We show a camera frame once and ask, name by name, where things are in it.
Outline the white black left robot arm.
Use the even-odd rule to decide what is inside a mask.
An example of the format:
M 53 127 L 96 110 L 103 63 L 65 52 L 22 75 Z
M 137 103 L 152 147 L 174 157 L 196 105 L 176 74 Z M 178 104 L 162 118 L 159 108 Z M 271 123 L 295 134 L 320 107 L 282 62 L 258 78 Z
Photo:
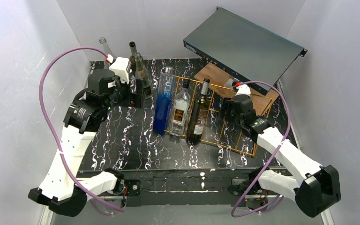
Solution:
M 142 106 L 143 94 L 131 92 L 130 75 L 130 69 L 96 69 L 91 73 L 87 87 L 75 95 L 64 117 L 59 147 L 48 174 L 30 190 L 29 199 L 59 215 L 75 217 L 90 199 L 107 191 L 122 191 L 124 176 L 114 169 L 82 181 L 75 177 L 109 111 L 116 105 Z

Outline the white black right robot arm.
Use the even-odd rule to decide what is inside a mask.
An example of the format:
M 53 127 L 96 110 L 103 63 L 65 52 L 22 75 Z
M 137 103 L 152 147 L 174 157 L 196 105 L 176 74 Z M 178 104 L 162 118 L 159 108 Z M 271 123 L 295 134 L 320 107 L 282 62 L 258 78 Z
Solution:
M 265 117 L 258 117 L 251 98 L 246 94 L 222 100 L 220 118 L 234 123 L 246 137 L 263 147 L 286 167 L 290 176 L 269 169 L 269 162 L 248 175 L 251 190 L 270 190 L 297 204 L 307 216 L 313 218 L 341 200 L 338 170 L 323 166 L 294 146 Z

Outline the blue tall glass bottle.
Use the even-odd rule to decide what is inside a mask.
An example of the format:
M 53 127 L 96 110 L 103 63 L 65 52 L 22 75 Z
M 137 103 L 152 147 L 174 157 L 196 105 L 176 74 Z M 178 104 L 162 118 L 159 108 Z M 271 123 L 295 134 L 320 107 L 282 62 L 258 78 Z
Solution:
M 159 135 L 164 135 L 167 128 L 172 98 L 174 95 L 176 77 L 173 67 L 165 67 L 159 77 L 156 109 L 153 121 L 153 130 Z

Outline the clear labelled wine bottle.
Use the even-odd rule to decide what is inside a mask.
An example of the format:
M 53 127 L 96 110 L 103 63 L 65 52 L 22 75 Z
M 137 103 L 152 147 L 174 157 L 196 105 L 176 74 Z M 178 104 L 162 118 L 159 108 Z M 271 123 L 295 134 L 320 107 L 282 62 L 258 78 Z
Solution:
M 139 52 L 134 53 L 135 58 L 135 75 L 137 79 L 142 80 L 143 83 L 143 93 L 146 99 L 152 97 L 152 77 L 149 74 L 142 55 Z

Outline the clear square liquor bottle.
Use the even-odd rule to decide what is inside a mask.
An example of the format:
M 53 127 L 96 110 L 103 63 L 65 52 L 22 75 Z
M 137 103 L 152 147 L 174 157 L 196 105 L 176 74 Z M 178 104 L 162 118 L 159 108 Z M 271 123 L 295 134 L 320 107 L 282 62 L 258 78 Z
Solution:
M 191 96 L 188 93 L 189 85 L 190 80 L 184 79 L 182 87 L 174 97 L 169 127 L 171 135 L 181 136 L 184 133 L 191 100 Z

